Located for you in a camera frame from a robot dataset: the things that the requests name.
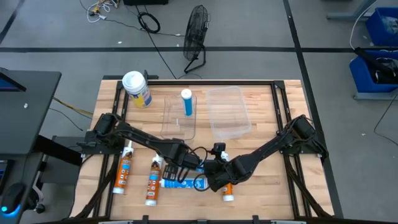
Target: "fan grille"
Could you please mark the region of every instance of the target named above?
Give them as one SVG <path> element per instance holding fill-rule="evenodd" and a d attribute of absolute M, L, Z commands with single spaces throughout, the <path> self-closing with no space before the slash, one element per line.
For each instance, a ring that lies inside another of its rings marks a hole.
<path fill-rule="evenodd" d="M 205 41 L 207 22 L 207 9 L 202 5 L 193 8 L 185 33 L 183 52 L 186 59 L 194 60 L 198 57 Z"/>

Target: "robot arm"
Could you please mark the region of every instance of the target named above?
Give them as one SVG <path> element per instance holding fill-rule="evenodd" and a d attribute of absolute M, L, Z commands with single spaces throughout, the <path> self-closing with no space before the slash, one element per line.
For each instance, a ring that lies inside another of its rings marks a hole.
<path fill-rule="evenodd" d="M 301 146 L 307 144 L 326 158 L 327 151 L 315 140 L 315 133 L 306 117 L 301 115 L 289 122 L 274 139 L 250 154 L 237 156 L 229 162 L 217 159 L 217 156 L 215 160 L 206 160 L 204 171 L 210 189 L 216 192 L 228 183 L 238 184 L 248 180 L 258 163 L 276 151 L 295 154 Z"/>
<path fill-rule="evenodd" d="M 200 158 L 181 139 L 159 139 L 145 133 L 130 124 L 121 120 L 118 115 L 107 113 L 102 114 L 92 130 L 93 134 L 101 143 L 111 146 L 119 142 L 121 138 L 132 140 L 140 145 L 153 149 L 169 164 L 195 170 L 201 165 Z M 237 156 L 227 162 L 221 158 L 221 152 L 225 149 L 225 143 L 216 143 L 212 154 L 214 160 L 205 160 L 204 174 L 208 180 L 210 189 L 217 191 L 228 183 L 238 184 L 252 176 L 258 163 L 275 153 L 295 154 L 300 147 L 307 144 L 316 153 L 323 154 L 326 158 L 327 151 L 315 139 L 315 130 L 301 115 L 289 122 L 281 132 L 271 141 L 250 154 Z"/>
<path fill-rule="evenodd" d="M 101 143 L 112 147 L 120 138 L 129 139 L 142 146 L 153 149 L 169 163 L 188 169 L 196 169 L 200 164 L 200 158 L 192 153 L 192 150 L 181 139 L 159 139 L 151 134 L 143 132 L 121 120 L 118 115 L 112 113 L 102 114 L 99 117 L 93 134 Z"/>

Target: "clear plastic container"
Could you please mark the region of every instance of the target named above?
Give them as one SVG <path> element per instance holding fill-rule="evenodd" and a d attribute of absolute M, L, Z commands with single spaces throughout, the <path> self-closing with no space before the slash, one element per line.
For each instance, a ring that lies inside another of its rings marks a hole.
<path fill-rule="evenodd" d="M 192 105 L 192 115 L 186 116 L 181 95 L 165 96 L 163 125 L 160 132 L 162 138 L 189 140 L 195 137 L 197 118 L 197 98 L 195 95 L 192 96 Z"/>
<path fill-rule="evenodd" d="M 234 139 L 251 132 L 251 122 L 240 87 L 208 90 L 206 102 L 215 138 Z"/>

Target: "wooden tabletop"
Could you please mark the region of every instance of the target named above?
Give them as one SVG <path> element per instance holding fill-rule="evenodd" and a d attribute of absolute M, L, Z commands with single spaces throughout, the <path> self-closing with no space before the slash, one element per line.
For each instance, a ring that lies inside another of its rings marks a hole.
<path fill-rule="evenodd" d="M 103 80 L 95 107 L 93 127 L 102 113 L 111 112 L 117 80 Z M 305 114 L 309 117 L 308 108 L 300 80 L 285 80 L 287 98 L 292 117 Z M 179 94 L 189 88 L 197 96 L 197 127 L 195 138 L 187 142 L 192 148 L 213 147 L 216 140 L 210 127 L 205 93 L 220 86 L 204 85 L 157 85 L 150 86 L 152 104 L 145 109 L 136 108 L 130 100 L 127 111 L 127 122 L 136 128 L 160 137 L 164 113 L 164 97 Z M 225 141 L 229 157 L 247 154 L 275 137 L 277 121 L 271 88 L 263 85 L 240 86 L 252 131 L 239 139 Z M 197 192 L 194 189 L 160 189 L 157 206 L 144 205 L 150 164 L 155 152 L 141 145 L 134 144 L 132 166 L 124 195 L 114 195 L 111 213 L 112 220 L 140 220 L 149 215 L 150 220 L 251 220 L 258 215 L 261 220 L 292 219 L 289 188 L 282 155 L 275 153 L 262 161 L 254 175 L 247 181 L 233 187 L 235 200 L 224 202 L 221 192 Z M 100 155 L 93 156 L 81 168 L 76 187 L 75 204 L 72 216 L 86 205 L 95 192 L 102 163 Z M 330 214 L 333 214 L 330 196 L 320 159 L 314 154 L 300 155 L 305 183 L 317 202 Z M 303 206 L 300 191 L 296 189 L 300 214 Z M 106 197 L 103 197 L 101 211 L 104 210 Z"/>

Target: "blue storage bin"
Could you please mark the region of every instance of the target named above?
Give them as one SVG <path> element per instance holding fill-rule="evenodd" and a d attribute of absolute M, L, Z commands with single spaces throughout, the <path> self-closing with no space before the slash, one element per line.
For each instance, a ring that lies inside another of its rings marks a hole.
<path fill-rule="evenodd" d="M 366 53 L 374 58 L 393 58 L 398 60 L 398 52 L 387 52 L 384 50 L 367 50 Z M 373 82 L 366 62 L 361 57 L 356 57 L 349 68 L 353 74 L 356 89 L 359 93 L 389 93 L 398 88 L 398 84 L 376 84 Z"/>
<path fill-rule="evenodd" d="M 378 7 L 366 21 L 372 42 L 378 46 L 398 46 L 398 34 L 387 32 L 381 19 L 382 16 L 398 18 L 398 7 Z"/>

